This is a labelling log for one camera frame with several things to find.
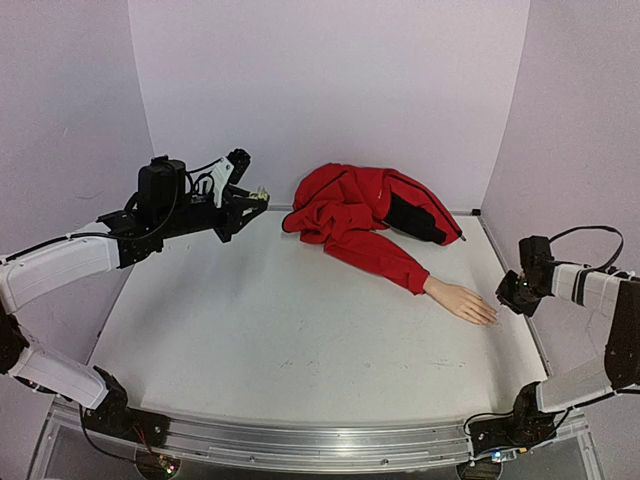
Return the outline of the clear nail polish bottle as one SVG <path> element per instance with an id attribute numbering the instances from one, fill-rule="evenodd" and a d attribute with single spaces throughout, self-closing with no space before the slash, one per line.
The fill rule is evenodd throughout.
<path id="1" fill-rule="evenodd" d="M 249 197 L 251 199 L 254 200 L 259 200 L 259 201 L 264 201 L 264 202 L 269 202 L 270 201 L 270 194 L 264 190 L 264 189 L 260 189 L 257 192 L 252 192 Z"/>

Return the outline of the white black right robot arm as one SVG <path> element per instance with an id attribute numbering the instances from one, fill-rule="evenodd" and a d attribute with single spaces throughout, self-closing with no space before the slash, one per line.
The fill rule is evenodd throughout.
<path id="1" fill-rule="evenodd" d="M 590 312 L 584 325 L 593 358 L 570 371 L 520 390 L 507 431 L 514 442 L 551 438 L 558 415 L 620 395 L 639 393 L 639 277 L 610 267 L 597 270 L 551 263 L 542 275 L 508 271 L 496 290 L 499 302 L 530 317 L 550 297 Z"/>

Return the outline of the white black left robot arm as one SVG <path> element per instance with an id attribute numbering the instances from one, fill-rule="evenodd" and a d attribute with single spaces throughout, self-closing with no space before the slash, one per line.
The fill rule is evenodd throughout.
<path id="1" fill-rule="evenodd" d="M 117 380 L 46 344 L 39 337 L 41 329 L 21 321 L 20 315 L 32 305 L 61 299 L 73 286 L 100 274 L 141 263 L 161 252 L 168 239 L 212 230 L 228 242 L 269 203 L 266 191 L 235 186 L 207 193 L 169 187 L 166 192 L 165 201 L 136 192 L 121 210 L 1 259 L 2 374 L 96 409 L 98 423 L 116 437 L 128 435 L 135 426 L 133 411 L 113 398 Z"/>

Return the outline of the mannequin hand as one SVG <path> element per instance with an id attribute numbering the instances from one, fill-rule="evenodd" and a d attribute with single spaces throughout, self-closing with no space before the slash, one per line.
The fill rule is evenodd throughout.
<path id="1" fill-rule="evenodd" d="M 455 284 L 430 276 L 424 284 L 424 292 L 442 308 L 468 323 L 492 326 L 496 323 L 496 310 L 478 294 Z"/>

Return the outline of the red black sports jacket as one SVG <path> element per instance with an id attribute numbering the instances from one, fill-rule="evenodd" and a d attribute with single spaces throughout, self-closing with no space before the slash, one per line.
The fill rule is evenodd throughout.
<path id="1" fill-rule="evenodd" d="M 429 272 L 380 230 L 396 229 L 423 242 L 448 246 L 463 237 L 451 213 L 420 182 L 394 169 L 323 165 L 299 184 L 282 230 L 414 295 Z"/>

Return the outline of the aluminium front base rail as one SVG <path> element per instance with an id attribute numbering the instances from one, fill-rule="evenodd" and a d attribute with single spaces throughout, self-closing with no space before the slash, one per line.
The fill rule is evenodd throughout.
<path id="1" fill-rule="evenodd" d="M 486 419 L 413 424 L 268 425 L 150 411 L 112 430 L 74 403 L 53 402 L 29 469 L 32 479 L 599 479 L 586 418 L 516 448 Z"/>

